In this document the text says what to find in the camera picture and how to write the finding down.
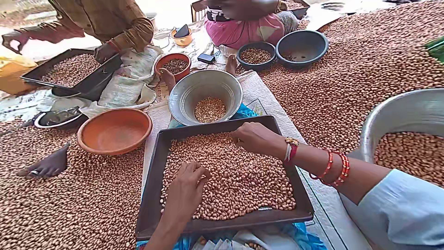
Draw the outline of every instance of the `terracotta bowl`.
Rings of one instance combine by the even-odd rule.
[[[112,109],[89,119],[77,132],[80,146],[94,154],[119,155],[138,148],[153,129],[138,109]]]
[[[171,61],[172,59],[181,59],[188,62],[188,65],[184,70],[173,75],[176,82],[178,82],[180,79],[182,79],[183,77],[185,77],[190,73],[191,59],[186,54],[173,53],[163,56],[162,58],[160,58],[159,61],[156,62],[156,65],[154,66],[154,71],[156,72],[156,74],[160,75],[159,69],[162,68],[165,64],[167,64],[167,62]]]

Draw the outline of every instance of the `light blue shirt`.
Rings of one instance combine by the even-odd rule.
[[[392,170],[356,206],[341,196],[361,231],[384,250],[444,250],[444,189]]]

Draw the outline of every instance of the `orange clay bowl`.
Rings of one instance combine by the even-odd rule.
[[[89,119],[77,132],[80,146],[94,154],[119,155],[138,148],[153,129],[138,109],[112,109]]]

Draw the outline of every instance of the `black bowl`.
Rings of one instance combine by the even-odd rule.
[[[291,69],[302,69],[319,61],[329,48],[329,41],[320,32],[300,30],[287,34],[276,45],[280,63]]]
[[[268,51],[268,53],[270,53],[271,55],[271,59],[261,63],[261,64],[250,64],[247,62],[242,61],[241,59],[241,53],[249,48],[260,48],[263,50]],[[254,43],[249,43],[246,44],[244,46],[242,46],[239,50],[238,53],[236,54],[236,57],[238,58],[239,63],[244,67],[245,70],[255,70],[255,71],[261,71],[264,69],[268,69],[271,67],[271,65],[273,64],[273,60],[276,58],[276,52],[275,52],[275,47],[273,44],[271,43],[267,43],[267,42],[254,42]]]

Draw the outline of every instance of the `hand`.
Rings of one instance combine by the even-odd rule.
[[[23,47],[29,41],[29,35],[26,32],[20,32],[16,30],[11,33],[2,35],[2,38],[3,38],[3,46],[20,55]],[[11,42],[13,40],[16,40],[20,43],[18,49],[11,47]]]
[[[285,137],[257,122],[246,122],[231,133],[237,146],[253,153],[271,155],[283,160],[287,152]]]
[[[210,172],[199,163],[182,163],[176,179],[168,188],[162,220],[185,226],[202,202],[203,186],[209,178]]]
[[[22,169],[17,172],[18,176],[25,177],[26,179],[33,178],[49,178],[51,176],[56,176],[59,173],[66,170],[67,164],[67,151],[69,143],[55,151],[43,160],[32,164],[32,166]]]
[[[117,54],[115,48],[109,44],[104,43],[102,46],[95,48],[94,57],[100,64],[103,64],[106,60],[110,59],[113,55]]]

